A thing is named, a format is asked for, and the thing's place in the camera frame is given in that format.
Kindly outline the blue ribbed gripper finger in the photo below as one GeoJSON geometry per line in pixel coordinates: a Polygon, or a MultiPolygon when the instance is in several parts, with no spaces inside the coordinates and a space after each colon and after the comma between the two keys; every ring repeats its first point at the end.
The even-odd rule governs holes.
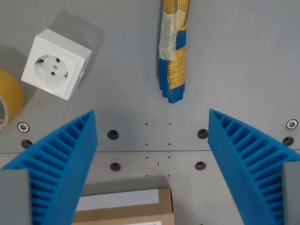
{"type": "Polygon", "coordinates": [[[282,170],[299,153],[269,135],[210,109],[208,144],[246,225],[284,224],[282,170]]]}
{"type": "Polygon", "coordinates": [[[70,225],[96,152],[91,110],[56,129],[3,166],[29,172],[32,222],[70,225]]]}

